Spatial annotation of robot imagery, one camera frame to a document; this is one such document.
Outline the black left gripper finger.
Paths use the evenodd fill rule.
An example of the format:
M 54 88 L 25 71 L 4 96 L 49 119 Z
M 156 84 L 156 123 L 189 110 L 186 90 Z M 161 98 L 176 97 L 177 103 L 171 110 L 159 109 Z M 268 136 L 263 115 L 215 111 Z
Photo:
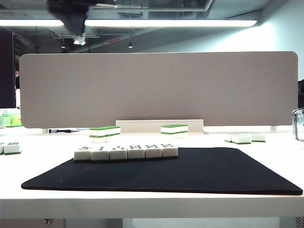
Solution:
M 76 17 L 76 45 L 86 43 L 85 21 L 86 17 Z
M 73 35 L 74 44 L 79 43 L 79 33 L 78 33 L 78 19 L 77 18 L 64 18 L 63 23 L 66 29 Z

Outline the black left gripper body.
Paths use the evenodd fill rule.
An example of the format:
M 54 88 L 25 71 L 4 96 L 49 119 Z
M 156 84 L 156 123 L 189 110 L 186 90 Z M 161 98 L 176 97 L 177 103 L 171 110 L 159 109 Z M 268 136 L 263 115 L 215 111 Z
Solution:
M 86 19 L 89 8 L 95 5 L 94 0 L 48 0 L 48 11 L 60 20 Z

